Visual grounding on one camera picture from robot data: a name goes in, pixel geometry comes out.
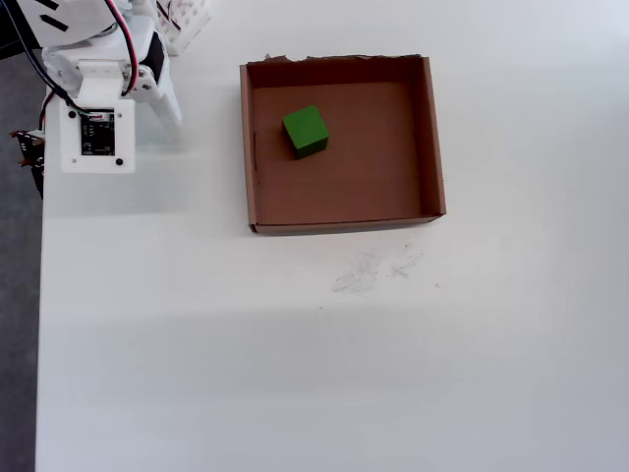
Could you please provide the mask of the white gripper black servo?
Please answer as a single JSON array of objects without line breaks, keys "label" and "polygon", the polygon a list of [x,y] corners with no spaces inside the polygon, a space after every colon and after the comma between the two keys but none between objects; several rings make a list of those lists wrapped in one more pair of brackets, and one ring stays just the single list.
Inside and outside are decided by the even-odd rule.
[{"label": "white gripper black servo", "polygon": [[[173,88],[162,37],[148,16],[133,16],[127,20],[136,58],[138,76],[132,91],[126,95],[136,103],[147,104],[156,115],[167,138],[179,141],[182,113]],[[116,28],[108,34],[94,36],[75,44],[46,47],[42,59],[51,78],[77,98],[83,82],[80,64],[83,62],[116,62],[123,75],[123,88],[129,85],[132,66],[124,34]]]}]

